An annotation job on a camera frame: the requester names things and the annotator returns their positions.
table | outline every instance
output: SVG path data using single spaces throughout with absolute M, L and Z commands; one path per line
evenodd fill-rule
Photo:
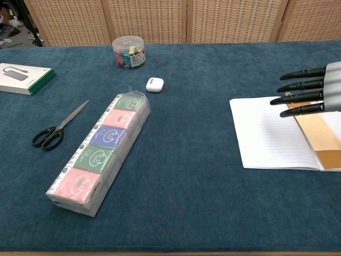
M 136 70 L 116 67 L 110 46 L 0 51 L 3 62 L 57 74 L 34 96 L 0 92 L 0 250 L 340 251 L 341 173 L 244 169 L 229 106 L 276 95 L 288 83 L 281 75 L 339 61 L 340 50 L 341 42 L 146 45 Z M 145 90 L 150 77 L 165 80 L 161 93 Z M 129 90 L 145 93 L 152 112 L 96 217 L 56 207 L 44 193 Z M 55 150 L 31 145 L 87 99 Z

tissue pack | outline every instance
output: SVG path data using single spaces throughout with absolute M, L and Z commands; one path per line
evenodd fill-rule
M 118 94 L 46 196 L 58 207 L 95 217 L 150 113 L 143 93 Z

printed logo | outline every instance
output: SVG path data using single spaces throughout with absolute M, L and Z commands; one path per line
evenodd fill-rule
M 118 137 L 119 137 L 119 134 L 116 130 L 110 130 L 104 135 L 103 141 L 108 143 L 113 140 L 117 140 Z
M 118 124 L 128 122 L 128 121 L 130 121 L 130 117 L 126 112 L 121 112 L 116 116 L 115 121 Z
M 78 177 L 71 186 L 71 193 L 78 195 L 83 191 L 87 191 L 91 187 L 91 182 L 88 175 Z
M 139 105 L 139 103 L 136 99 L 130 99 L 130 100 L 127 100 L 127 102 L 126 102 L 126 108 L 133 108 L 133 107 L 136 107 L 138 105 Z
M 97 150 L 95 153 L 92 154 L 89 160 L 89 165 L 97 166 L 99 164 L 103 164 L 107 161 L 107 156 L 103 150 Z

